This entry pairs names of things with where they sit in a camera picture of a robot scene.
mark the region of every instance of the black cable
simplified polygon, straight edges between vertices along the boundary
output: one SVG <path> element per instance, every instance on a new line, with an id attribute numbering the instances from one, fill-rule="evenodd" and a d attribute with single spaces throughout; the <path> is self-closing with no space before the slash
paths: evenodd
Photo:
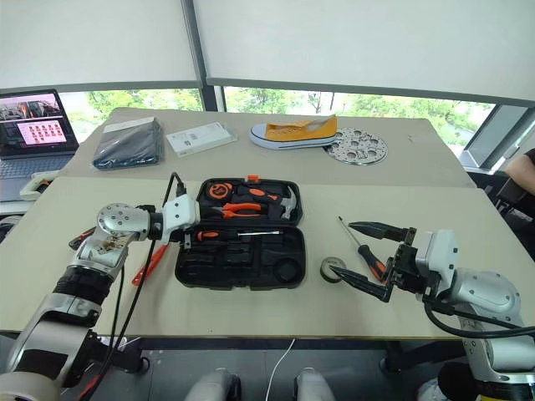
<path id="1" fill-rule="evenodd" d="M 115 329 L 117 328 L 117 319 L 119 318 L 120 298 L 123 294 L 124 284 L 125 284 L 125 265 L 123 264 L 123 266 L 121 266 L 120 268 L 119 292 L 117 293 L 117 301 L 115 301 L 114 321 L 111 324 L 110 345 L 108 346 L 108 352 L 106 353 L 106 357 L 108 357 L 108 355 L 112 353 L 114 349 Z"/>
<path id="2" fill-rule="evenodd" d="M 184 191 L 185 193 L 186 188 L 184 187 L 184 184 L 182 183 L 182 180 L 178 176 L 176 172 L 171 173 L 171 178 L 169 179 L 169 184 L 167 185 L 167 191 L 166 195 L 164 197 L 164 201 L 162 203 L 163 205 L 166 204 L 167 200 L 169 199 L 169 194 L 171 192 L 171 187 L 173 185 L 173 179 L 177 180 L 177 192 L 179 190 Z M 135 305 L 137 304 L 137 300 L 140 297 L 141 289 L 143 288 L 143 284 L 145 283 L 146 273 L 149 270 L 150 265 L 150 259 L 152 258 L 152 252 L 154 251 L 154 247 L 156 244 L 156 240 L 152 240 L 150 242 L 150 248 L 149 248 L 149 255 L 147 256 L 147 260 L 145 262 L 145 266 L 143 267 L 143 273 L 141 275 L 140 285 L 137 287 L 137 290 L 135 291 L 134 299 L 132 299 L 132 303 L 130 304 L 130 309 L 128 311 L 128 314 L 126 315 L 125 322 L 123 323 L 123 327 L 120 329 L 119 338 L 122 338 L 125 335 L 126 328 L 128 327 L 128 323 L 130 323 L 130 319 L 132 317 L 132 314 L 134 313 Z M 102 380 L 104 379 L 104 376 L 108 372 L 111 366 L 111 359 L 113 357 L 114 352 L 117 351 L 119 348 L 120 341 L 115 342 L 115 345 L 113 347 L 113 351 L 109 353 L 108 357 L 105 359 L 102 367 L 100 368 L 98 378 L 96 382 L 94 383 L 94 386 L 88 391 L 81 399 L 80 401 L 89 401 L 91 397 L 93 397 L 94 392 L 97 390 L 97 388 L 102 383 Z"/>
<path id="3" fill-rule="evenodd" d="M 467 317 L 472 320 L 479 320 L 481 322 L 495 324 L 497 326 L 510 327 L 508 330 L 496 330 L 492 332 L 473 332 L 469 330 L 461 330 L 459 328 L 454 328 L 441 322 L 438 319 L 438 317 L 436 317 L 435 314 L 433 313 L 433 308 L 430 303 L 426 303 L 424 305 L 424 309 L 425 309 L 425 314 L 435 326 L 437 326 L 441 330 L 444 330 L 445 332 L 448 332 L 449 334 L 453 334 L 454 336 L 458 336 L 462 338 L 493 339 L 493 338 L 519 337 L 519 336 L 532 336 L 533 334 L 535 334 L 535 326 L 519 327 L 519 326 L 515 326 L 514 324 L 501 322 L 499 320 L 489 319 L 488 317 L 481 317 L 481 316 L 473 315 L 471 313 L 455 311 L 454 314 L 458 316 Z"/>

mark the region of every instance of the person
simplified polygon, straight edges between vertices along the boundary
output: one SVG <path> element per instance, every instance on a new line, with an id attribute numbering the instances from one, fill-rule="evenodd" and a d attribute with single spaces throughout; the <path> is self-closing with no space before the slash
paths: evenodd
<path id="1" fill-rule="evenodd" d="M 535 195 L 535 149 L 509 163 L 505 172 L 524 190 Z"/>

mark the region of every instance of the white roller blind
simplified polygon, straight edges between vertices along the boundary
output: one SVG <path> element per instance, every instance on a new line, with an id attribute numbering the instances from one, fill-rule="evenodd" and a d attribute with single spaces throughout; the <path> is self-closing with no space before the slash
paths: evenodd
<path id="1" fill-rule="evenodd" d="M 533 0 L 195 0 L 209 82 L 535 100 Z"/>
<path id="2" fill-rule="evenodd" d="M 0 0 L 0 88 L 197 81 L 180 0 Z"/>

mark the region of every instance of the perforated metal plate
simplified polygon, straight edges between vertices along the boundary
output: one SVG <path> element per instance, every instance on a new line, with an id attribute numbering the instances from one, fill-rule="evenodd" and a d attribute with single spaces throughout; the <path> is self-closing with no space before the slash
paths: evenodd
<path id="1" fill-rule="evenodd" d="M 372 165 L 388 154 L 379 136 L 357 128 L 338 128 L 336 140 L 324 149 L 331 157 L 350 165 Z"/>

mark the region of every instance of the screwdriver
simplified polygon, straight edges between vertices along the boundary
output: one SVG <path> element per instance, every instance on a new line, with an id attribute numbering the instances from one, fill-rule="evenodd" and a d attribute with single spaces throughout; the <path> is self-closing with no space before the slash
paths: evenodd
<path id="1" fill-rule="evenodd" d="M 345 225 L 344 219 L 342 219 L 342 217 L 338 216 L 338 220 L 340 220 L 340 223 L 342 224 L 342 226 L 344 226 L 344 229 L 347 231 L 351 239 L 357 244 L 357 252 L 364 258 L 372 274 L 377 280 L 383 282 L 386 278 L 386 267 L 383 262 L 377 259 L 377 257 L 369 249 L 369 246 L 362 245 L 359 242 L 357 237 L 354 236 L 354 234 Z"/>
<path id="2" fill-rule="evenodd" d="M 282 234 L 282 231 L 255 231 L 255 232 L 237 232 L 237 231 L 199 231 L 197 232 L 197 240 L 236 240 L 240 236 L 269 236 Z"/>

